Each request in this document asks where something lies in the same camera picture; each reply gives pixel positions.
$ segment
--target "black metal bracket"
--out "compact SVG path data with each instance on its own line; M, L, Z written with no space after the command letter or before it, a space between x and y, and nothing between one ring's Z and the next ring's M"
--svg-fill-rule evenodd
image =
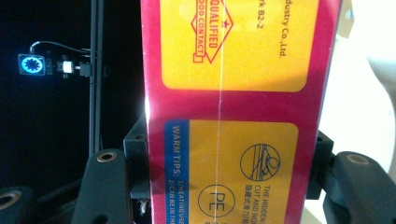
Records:
M323 204L328 223L395 224L396 185L373 159L356 152L332 154L333 142L318 134L307 199Z
M131 223L125 156L118 149L102 150L87 162L72 223Z

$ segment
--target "red border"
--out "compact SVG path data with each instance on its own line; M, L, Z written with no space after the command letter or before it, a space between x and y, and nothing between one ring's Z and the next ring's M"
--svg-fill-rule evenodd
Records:
M148 141L152 218L153 223L163 223L163 125L169 119L218 119L219 92L176 91L163 85L160 0L141 0L141 6L145 85L151 111ZM311 64L301 91L222 92L221 119L290 122L299 129L285 223L299 223L303 210L339 6L340 0L319 1Z

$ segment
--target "black background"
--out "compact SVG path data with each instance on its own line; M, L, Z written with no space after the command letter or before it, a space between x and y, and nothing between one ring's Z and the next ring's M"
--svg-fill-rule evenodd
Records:
M88 159L89 79L19 75L17 55L38 40L89 48L91 1L0 1L0 188L27 186L37 196L82 178ZM106 1L102 141L119 148L143 113L139 0ZM38 45L35 54L79 53Z

